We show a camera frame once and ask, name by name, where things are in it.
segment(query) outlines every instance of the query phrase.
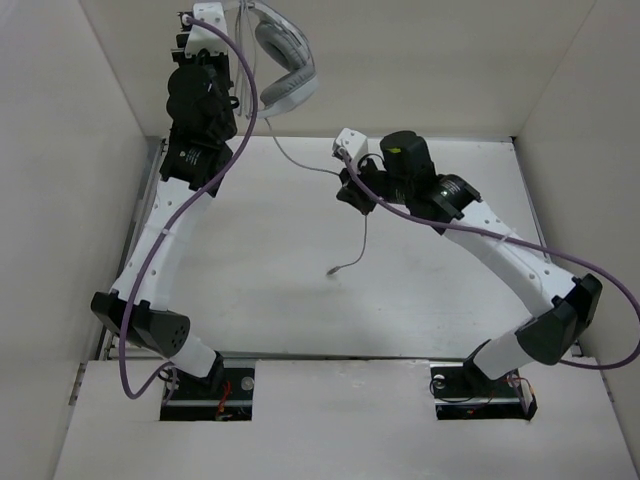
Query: white wall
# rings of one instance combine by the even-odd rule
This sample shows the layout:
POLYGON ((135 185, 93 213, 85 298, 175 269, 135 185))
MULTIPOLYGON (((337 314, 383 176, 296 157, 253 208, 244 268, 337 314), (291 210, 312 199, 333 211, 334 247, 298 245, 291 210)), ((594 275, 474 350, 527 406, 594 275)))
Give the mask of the white wall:
POLYGON ((0 1, 0 465, 53 472, 146 154, 76 0, 0 1))
MULTIPOLYGON (((640 294, 640 2, 598 0, 516 143, 551 245, 619 275, 640 294)), ((587 335, 602 362, 640 335, 628 303, 605 285, 587 335)), ((636 464, 640 362, 606 375, 636 464)))
MULTIPOLYGON (((175 12, 194 1, 81 3, 145 133, 165 134, 175 12)), ((268 3, 309 37, 321 84, 274 120, 279 133, 329 137, 349 125, 504 138, 522 128, 593 0, 268 3)), ((258 68, 262 87, 284 74, 265 55, 258 68)))

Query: headphone ear cushion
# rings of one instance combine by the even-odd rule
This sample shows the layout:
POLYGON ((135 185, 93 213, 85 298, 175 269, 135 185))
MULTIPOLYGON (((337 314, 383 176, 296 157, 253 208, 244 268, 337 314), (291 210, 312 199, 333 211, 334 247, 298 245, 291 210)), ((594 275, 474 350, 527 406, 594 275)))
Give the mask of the headphone ear cushion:
POLYGON ((278 64, 289 72, 299 70, 307 62, 307 54, 296 39, 272 23, 260 22, 255 30, 256 40, 278 64))
POLYGON ((281 98, 300 88, 316 75, 316 69, 313 65, 307 65, 295 72, 287 73, 284 77, 279 78, 272 85, 269 85, 260 94, 260 100, 265 105, 273 105, 281 98))

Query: white headphones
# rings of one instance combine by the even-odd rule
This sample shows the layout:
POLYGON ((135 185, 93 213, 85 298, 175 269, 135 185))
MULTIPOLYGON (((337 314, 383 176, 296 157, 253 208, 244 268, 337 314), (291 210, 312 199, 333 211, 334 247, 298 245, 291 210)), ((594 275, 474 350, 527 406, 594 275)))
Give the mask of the white headphones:
MULTIPOLYGON (((298 27, 268 5, 249 1, 246 6, 260 19, 255 28, 255 39, 267 55, 288 72, 260 94, 264 109, 258 111, 258 118, 290 112, 318 89, 309 42, 298 27)), ((238 7, 240 2, 231 2, 224 9, 238 7)))

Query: purple hose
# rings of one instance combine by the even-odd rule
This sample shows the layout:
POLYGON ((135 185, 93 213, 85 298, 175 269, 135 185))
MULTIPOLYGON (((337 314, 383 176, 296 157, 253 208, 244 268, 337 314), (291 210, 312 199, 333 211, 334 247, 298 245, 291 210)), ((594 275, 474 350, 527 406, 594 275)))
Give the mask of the purple hose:
MULTIPOLYGON (((435 222, 432 220, 425 220, 423 218, 409 215, 408 213, 405 213, 402 210, 398 210, 397 208, 392 207, 383 199, 378 197, 375 193, 373 193, 373 191, 369 187, 367 187, 362 180, 358 178, 356 171, 353 169, 353 166, 351 165, 351 162, 349 162, 348 159, 346 159, 344 163, 347 166, 347 170, 349 172, 349 175, 351 176, 351 179, 355 182, 356 185, 358 185, 358 187, 360 187, 360 189, 363 192, 367 194, 367 196, 371 200, 376 202, 382 208, 390 211, 391 213, 398 215, 399 217, 402 217, 406 220, 409 220, 415 223, 419 223, 421 225, 427 225, 429 227, 459 230, 461 232, 469 232, 469 233, 475 233, 478 235, 484 235, 485 237, 491 237, 501 241, 504 240, 507 243, 512 243, 514 245, 518 245, 519 247, 529 248, 531 250, 537 250, 538 252, 548 253, 549 255, 552 255, 554 257, 562 258, 571 263, 575 263, 576 265, 580 265, 585 268, 588 268, 589 270, 597 273, 598 275, 603 276, 604 278, 609 280, 611 283, 613 283, 616 287, 618 287, 618 290, 620 290, 623 293, 623 295, 627 297, 627 300, 629 300, 629 302, 631 303, 631 306, 633 307, 633 310, 636 312, 636 315, 638 316, 638 320, 640 321, 640 303, 638 303, 638 300, 636 299, 636 297, 620 280, 618 280, 612 274, 607 272, 604 268, 601 268, 597 265, 594 265, 591 262, 582 260, 581 258, 575 257, 568 253, 564 253, 560 250, 556 250, 555 248, 543 247, 541 245, 536 245, 535 243, 527 242, 525 240, 520 240, 518 238, 510 238, 510 237, 503 238, 503 235, 492 232, 490 230, 485 230, 483 228, 466 227, 463 225, 453 225, 449 223, 435 222)), ((616 368, 622 368, 629 365, 636 358, 638 358, 638 356, 640 356, 640 341, 638 341, 638 344, 636 345, 635 350, 633 350, 633 352, 631 352, 631 354, 627 358, 625 358, 624 360, 620 360, 619 362, 609 363, 607 365, 585 365, 582 363, 569 362, 567 360, 560 360, 560 363, 564 365, 570 365, 572 367, 583 368, 585 370, 613 370, 616 368)))
MULTIPOLYGON (((224 177, 224 175, 231 169, 231 167, 236 162, 236 160, 238 160, 240 155, 242 155, 242 152, 244 151, 245 147, 247 146, 247 143, 249 142, 249 139, 251 138, 251 135, 253 134, 253 129, 255 127, 256 120, 258 118, 258 88, 256 87, 256 81, 255 81, 255 78, 253 77, 253 73, 251 72, 251 67, 249 67, 249 63, 247 62, 246 58, 242 54, 242 51, 240 50, 240 48, 235 43, 233 43, 233 40, 231 40, 231 38, 229 38, 224 32, 214 27, 213 25, 210 25, 206 22, 203 22, 202 20, 198 20, 188 16, 186 16, 185 18, 189 23, 193 25, 197 25, 198 27, 204 28, 205 30, 208 30, 211 33, 216 34, 237 55, 238 61, 242 65, 242 69, 244 70, 245 75, 247 76, 247 80, 249 81, 249 88, 251 90, 251 115, 249 117, 249 125, 247 126, 247 131, 242 141, 240 142, 238 149, 234 152, 233 156, 231 157, 231 160, 229 160, 229 163, 227 163, 224 166, 224 168, 220 171, 220 173, 218 173, 215 177, 213 177, 205 186, 203 186, 196 193, 194 193, 191 198, 189 198, 186 202, 184 202, 180 206, 180 208, 176 210, 176 212, 171 216, 171 218, 165 224, 163 228, 163 232, 171 230, 171 227, 173 226, 173 224, 176 223, 176 220, 180 218, 180 215, 182 215, 187 210, 187 208, 193 205, 194 202, 198 200, 198 198, 200 198, 202 195, 207 193, 209 190, 211 190, 213 187, 215 187, 222 181, 222 178, 224 177)), ((122 316, 122 324, 120 326, 120 338, 118 340, 118 364, 120 367, 120 381, 122 382, 122 388, 124 390, 124 393, 127 395, 127 397, 131 398, 132 400, 135 400, 136 398, 140 398, 140 396, 147 390, 147 388, 149 388, 149 385, 151 385, 151 383, 155 380, 158 374, 165 368, 172 368, 172 372, 173 372, 171 390, 165 402, 169 400, 169 398, 171 397, 171 394, 173 393, 173 389, 175 389, 176 370, 173 367, 173 364, 171 362, 165 362, 162 365, 160 365, 155 372, 153 372, 153 374, 149 377, 149 379, 142 385, 140 390, 134 393, 133 390, 131 390, 131 386, 129 385, 129 378, 127 376, 127 359, 125 357, 127 331, 129 330, 129 321, 131 320, 131 312, 133 311, 133 302, 135 301, 136 295, 138 294, 138 290, 140 290, 140 285, 144 280, 144 275, 149 269, 149 266, 153 261, 153 257, 160 249, 160 245, 162 245, 162 242, 164 241, 166 236, 167 235, 165 233, 161 233, 160 235, 158 235, 158 238, 156 239, 155 243, 151 247, 151 250, 149 250, 147 257, 144 259, 144 262, 140 267, 140 271, 136 276, 136 280, 133 283, 131 294, 129 295, 129 298, 127 300, 127 305, 124 309, 124 315, 122 316)))

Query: purple cable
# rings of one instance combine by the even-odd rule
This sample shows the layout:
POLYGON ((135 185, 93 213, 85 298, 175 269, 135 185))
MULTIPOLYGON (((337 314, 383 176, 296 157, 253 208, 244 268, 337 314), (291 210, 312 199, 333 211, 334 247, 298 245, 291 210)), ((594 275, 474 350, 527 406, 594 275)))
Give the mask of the purple cable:
MULTIPOLYGON (((371 200, 376 202, 382 208, 390 211, 391 213, 398 215, 399 217, 402 217, 411 222, 419 223, 421 225, 427 225, 429 227, 475 233, 477 235, 484 235, 486 237, 495 238, 496 240, 512 243, 514 245, 518 245, 519 247, 524 247, 531 250, 536 250, 538 252, 547 253, 554 257, 562 258, 571 263, 575 263, 576 265, 580 265, 582 267, 588 268, 589 270, 597 273, 598 275, 603 276, 604 278, 609 280, 611 283, 613 283, 618 288, 618 290, 620 290, 622 294, 625 297, 627 297, 627 300, 629 300, 629 302, 631 303, 631 306, 633 307, 633 310, 636 312, 636 315, 638 316, 638 321, 640 321, 640 303, 638 303, 638 300, 636 299, 636 297, 620 280, 614 277, 611 273, 607 272, 604 268, 599 267, 598 265, 595 265, 591 262, 588 262, 587 260, 582 260, 581 258, 575 257, 568 253, 564 253, 560 250, 556 250, 555 248, 543 247, 541 245, 536 245, 535 243, 527 242, 525 240, 520 240, 518 238, 511 238, 511 237, 504 238, 502 234, 495 233, 490 230, 485 230, 483 228, 466 227, 463 225, 454 225, 454 224, 449 224, 444 222, 435 222, 432 220, 425 220, 423 218, 409 215, 408 213, 405 213, 402 210, 398 210, 397 208, 392 207, 387 202, 385 202, 382 198, 378 197, 375 193, 373 193, 373 191, 369 187, 367 187, 362 180, 358 178, 358 175, 353 169, 353 166, 351 165, 351 162, 349 162, 348 158, 345 159, 344 163, 347 166, 347 171, 349 172, 351 179, 354 181, 354 183, 358 187, 360 187, 360 189, 363 192, 367 194, 367 196, 371 200)), ((582 363, 570 362, 567 360, 560 360, 560 363, 564 365, 569 365, 572 367, 583 368, 585 370, 614 370, 616 368, 622 368, 629 365, 636 358, 638 358, 638 356, 640 356, 640 341, 638 341, 638 344, 636 345, 636 348, 633 350, 633 352, 631 352, 631 354, 627 358, 625 358, 624 360, 620 360, 619 362, 609 363, 607 365, 585 365, 582 363)))
MULTIPOLYGON (((180 215, 182 215, 187 210, 187 208, 193 205, 194 202, 198 200, 198 198, 200 198, 202 195, 207 193, 209 190, 211 190, 213 187, 215 187, 222 181, 222 178, 224 177, 224 175, 231 169, 231 167, 236 162, 236 160, 238 160, 240 155, 242 155, 242 152, 244 151, 245 147, 247 146, 247 143, 249 142, 249 139, 251 138, 251 135, 253 134, 253 129, 255 127, 256 120, 258 118, 258 88, 256 87, 256 81, 255 81, 255 78, 253 77, 253 73, 251 72, 251 67, 249 67, 249 63, 247 62, 246 58, 242 54, 242 51, 240 50, 240 48, 235 43, 233 43, 233 40, 231 40, 231 38, 229 38, 224 32, 214 27, 213 25, 210 25, 202 20, 198 20, 189 16, 185 16, 184 18, 186 18, 186 20, 189 23, 193 25, 197 25, 198 27, 204 28, 205 30, 208 30, 211 33, 214 33, 215 35, 220 37, 229 46, 229 48, 231 48, 231 50, 233 50, 233 52, 237 55, 238 61, 242 65, 242 69, 244 70, 245 75, 247 76, 247 80, 249 81, 249 87, 251 89, 251 107, 252 108, 251 108, 251 115, 249 117, 249 125, 247 126, 247 131, 244 137, 242 138, 242 141, 240 142, 238 149, 234 152, 233 156, 231 157, 231 160, 229 160, 229 163, 227 163, 224 166, 224 168, 220 170, 220 173, 218 173, 209 182, 207 182, 206 185, 204 185, 196 193, 194 193, 193 196, 191 196, 191 198, 189 198, 186 202, 184 202, 180 206, 180 208, 178 208, 175 211, 175 213, 171 216, 171 218, 169 218, 169 220, 165 224, 163 228, 163 232, 171 230, 171 227, 173 226, 173 224, 176 222, 176 220, 178 220, 178 218, 180 218, 180 215)), ((149 377, 149 379, 142 385, 140 390, 134 393, 133 390, 131 390, 131 386, 129 385, 129 378, 127 376, 127 359, 125 357, 127 331, 129 329, 131 312, 133 311, 133 302, 135 301, 136 295, 138 294, 138 290, 140 290, 140 285, 144 280, 144 275, 149 269, 149 266, 151 265, 153 257, 160 249, 160 245, 162 245, 162 242, 164 241, 166 236, 167 236, 166 233, 160 233, 160 235, 158 235, 158 238, 156 239, 155 243, 151 247, 151 250, 149 250, 147 257, 144 259, 144 262, 140 267, 140 271, 136 276, 136 280, 133 283, 131 294, 129 295, 129 298, 127 300, 127 305, 124 309, 124 315, 122 316, 122 324, 120 326, 120 338, 118 341, 118 364, 120 367, 120 381, 122 382, 122 388, 124 390, 124 393, 127 395, 127 397, 129 397, 132 400, 140 398, 140 396, 147 390, 147 388, 149 388, 149 385, 151 385, 151 383, 155 380, 158 374, 166 368, 172 368, 173 380, 171 382, 171 391, 169 392, 169 395, 167 396, 165 403, 171 398, 171 395, 173 394, 173 390, 175 389, 176 370, 171 362, 165 362, 162 365, 160 365, 155 372, 153 372, 153 374, 149 377)))

